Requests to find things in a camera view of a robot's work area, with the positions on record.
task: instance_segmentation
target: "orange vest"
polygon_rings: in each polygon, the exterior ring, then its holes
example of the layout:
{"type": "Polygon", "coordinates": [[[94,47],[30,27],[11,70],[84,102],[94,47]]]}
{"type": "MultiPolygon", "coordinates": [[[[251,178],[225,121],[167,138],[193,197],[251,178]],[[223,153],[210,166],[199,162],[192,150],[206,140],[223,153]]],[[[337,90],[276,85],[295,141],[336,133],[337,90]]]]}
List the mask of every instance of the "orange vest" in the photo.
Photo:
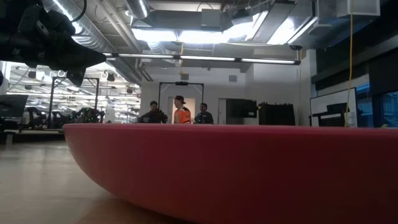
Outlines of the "orange vest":
{"type": "Polygon", "coordinates": [[[174,112],[174,124],[190,124],[191,123],[191,111],[186,107],[182,107],[174,112]]]}

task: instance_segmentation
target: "wooden floor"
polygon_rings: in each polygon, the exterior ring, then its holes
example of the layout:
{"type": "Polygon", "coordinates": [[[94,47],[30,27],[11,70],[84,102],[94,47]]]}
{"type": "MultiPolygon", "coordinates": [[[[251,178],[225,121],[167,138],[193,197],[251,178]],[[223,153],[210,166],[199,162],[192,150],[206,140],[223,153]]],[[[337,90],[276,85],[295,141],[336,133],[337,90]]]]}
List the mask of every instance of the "wooden floor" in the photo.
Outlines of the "wooden floor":
{"type": "Polygon", "coordinates": [[[0,146],[0,223],[186,223],[116,198],[76,165],[64,142],[0,146]]]}

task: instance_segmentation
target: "glass window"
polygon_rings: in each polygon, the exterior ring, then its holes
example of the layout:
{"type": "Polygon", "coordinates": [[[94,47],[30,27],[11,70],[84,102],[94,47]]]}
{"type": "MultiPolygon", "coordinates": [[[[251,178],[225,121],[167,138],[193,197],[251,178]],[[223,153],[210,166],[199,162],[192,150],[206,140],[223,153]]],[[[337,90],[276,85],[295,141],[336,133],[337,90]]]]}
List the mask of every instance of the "glass window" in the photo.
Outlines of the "glass window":
{"type": "Polygon", "coordinates": [[[381,100],[383,124],[398,128],[398,91],[384,94],[381,100]]]}
{"type": "Polygon", "coordinates": [[[356,87],[356,104],[358,106],[358,127],[373,127],[372,97],[368,83],[356,87]]]}

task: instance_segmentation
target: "man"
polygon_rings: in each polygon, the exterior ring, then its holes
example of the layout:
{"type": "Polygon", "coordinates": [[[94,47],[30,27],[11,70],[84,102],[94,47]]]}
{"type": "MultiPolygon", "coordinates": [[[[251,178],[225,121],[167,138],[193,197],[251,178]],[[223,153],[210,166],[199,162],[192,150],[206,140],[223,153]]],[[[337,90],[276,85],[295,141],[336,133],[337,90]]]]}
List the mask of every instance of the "man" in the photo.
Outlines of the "man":
{"type": "Polygon", "coordinates": [[[142,115],[138,119],[139,123],[166,123],[167,122],[167,116],[166,114],[163,113],[160,109],[157,107],[157,102],[152,101],[150,103],[150,112],[142,115]]]}
{"type": "Polygon", "coordinates": [[[213,116],[211,113],[207,112],[207,104],[200,104],[200,113],[195,118],[195,124],[213,124],[213,116]]]}
{"type": "Polygon", "coordinates": [[[174,112],[174,124],[190,124],[191,123],[191,111],[184,107],[184,97],[175,96],[174,105],[177,110],[174,112]]]}

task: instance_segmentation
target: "red curved object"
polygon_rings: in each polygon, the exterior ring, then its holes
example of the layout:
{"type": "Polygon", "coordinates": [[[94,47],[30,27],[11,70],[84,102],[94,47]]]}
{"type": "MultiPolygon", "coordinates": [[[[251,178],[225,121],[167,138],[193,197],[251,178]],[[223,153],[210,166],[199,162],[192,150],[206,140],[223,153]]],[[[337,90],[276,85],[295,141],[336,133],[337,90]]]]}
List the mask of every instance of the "red curved object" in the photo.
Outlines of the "red curved object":
{"type": "Polygon", "coordinates": [[[198,223],[397,223],[398,130],[68,124],[97,184],[198,223]]]}

